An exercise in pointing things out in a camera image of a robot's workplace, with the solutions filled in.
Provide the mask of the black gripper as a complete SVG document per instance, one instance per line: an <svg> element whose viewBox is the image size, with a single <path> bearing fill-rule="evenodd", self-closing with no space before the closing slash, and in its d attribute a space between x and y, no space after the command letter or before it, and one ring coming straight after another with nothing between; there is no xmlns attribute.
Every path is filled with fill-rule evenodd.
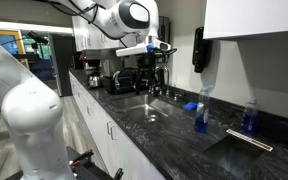
<svg viewBox="0 0 288 180"><path fill-rule="evenodd" d="M152 78L155 75L155 68L156 68L156 56L154 53L147 53L144 55L141 55L137 60L137 66L138 66L138 73L141 78ZM140 84L141 84L141 78L137 78L135 81L135 94L140 94ZM152 83L152 94L153 97L158 97L160 87L158 85L158 80L156 77L153 78Z"/></svg>

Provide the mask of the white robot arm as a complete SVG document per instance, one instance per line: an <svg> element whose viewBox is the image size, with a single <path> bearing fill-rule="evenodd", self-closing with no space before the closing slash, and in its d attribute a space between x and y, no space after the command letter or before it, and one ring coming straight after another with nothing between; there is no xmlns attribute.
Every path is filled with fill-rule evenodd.
<svg viewBox="0 0 288 180"><path fill-rule="evenodd" d="M111 8L93 0L52 0L94 24L110 39L143 38L118 56L144 54L157 45L158 7L154 0L120 0ZM20 180L76 180L63 135L63 105L58 94L0 45L1 115L15 146Z"/></svg>

